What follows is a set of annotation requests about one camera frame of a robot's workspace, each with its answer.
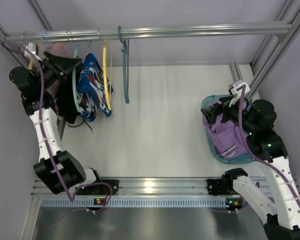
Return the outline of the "mint green plastic hanger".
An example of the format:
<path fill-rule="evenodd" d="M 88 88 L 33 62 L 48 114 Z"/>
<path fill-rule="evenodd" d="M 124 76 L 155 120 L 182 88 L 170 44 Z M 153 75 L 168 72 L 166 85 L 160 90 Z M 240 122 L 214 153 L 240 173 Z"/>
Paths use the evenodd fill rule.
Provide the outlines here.
<path fill-rule="evenodd" d="M 83 95 L 77 92 L 77 80 L 80 80 L 80 77 L 77 77 L 77 73 L 80 73 L 83 69 L 83 63 L 84 59 L 81 59 L 80 66 L 77 66 L 73 71 L 72 71 L 72 93 L 73 93 L 73 101 L 75 108 L 78 113 L 80 113 L 81 116 L 88 116 L 92 112 L 91 105 L 93 103 L 92 99 L 90 96 L 87 96 L 87 103 L 82 104 L 83 100 Z"/>

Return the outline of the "blue red white patterned trousers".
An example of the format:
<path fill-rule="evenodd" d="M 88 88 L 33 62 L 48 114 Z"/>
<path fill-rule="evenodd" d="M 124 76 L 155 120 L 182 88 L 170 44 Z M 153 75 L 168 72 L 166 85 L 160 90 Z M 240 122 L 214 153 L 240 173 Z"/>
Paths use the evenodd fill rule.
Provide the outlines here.
<path fill-rule="evenodd" d="M 113 91 L 112 86 L 105 87 L 103 69 L 96 57 L 89 52 L 83 61 L 79 82 L 76 86 L 81 116 L 87 122 L 93 122 L 98 111 L 101 111 L 106 117 L 110 117 L 112 109 L 107 104 L 106 93 L 112 94 Z"/>

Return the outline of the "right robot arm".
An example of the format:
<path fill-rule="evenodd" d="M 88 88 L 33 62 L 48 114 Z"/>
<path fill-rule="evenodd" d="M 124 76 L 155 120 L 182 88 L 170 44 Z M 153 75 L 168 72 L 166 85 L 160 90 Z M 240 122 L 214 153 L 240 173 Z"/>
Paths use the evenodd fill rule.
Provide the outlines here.
<path fill-rule="evenodd" d="M 274 131 L 274 106 L 264 99 L 234 104 L 231 100 L 229 95 L 211 95 L 202 101 L 202 122 L 210 149 L 227 163 L 254 160 L 266 178 L 271 197 L 240 167 L 222 175 L 222 191 L 243 197 L 258 215 L 268 239 L 300 240 L 300 194 L 285 144 Z"/>

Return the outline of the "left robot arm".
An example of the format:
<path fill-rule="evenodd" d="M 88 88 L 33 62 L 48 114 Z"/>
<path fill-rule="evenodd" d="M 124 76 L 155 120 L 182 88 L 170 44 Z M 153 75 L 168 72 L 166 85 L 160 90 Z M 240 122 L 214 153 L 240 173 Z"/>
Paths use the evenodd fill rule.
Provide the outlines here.
<path fill-rule="evenodd" d="M 96 170 L 84 168 L 62 148 L 56 105 L 46 90 L 59 79 L 70 81 L 70 74 L 82 66 L 82 60 L 56 56 L 47 51 L 43 54 L 44 58 L 39 61 L 41 70 L 34 72 L 22 66 L 15 67 L 10 71 L 9 79 L 20 90 L 25 113 L 35 127 L 39 162 L 33 170 L 45 186 L 57 195 L 73 187 L 100 182 L 101 178 Z"/>

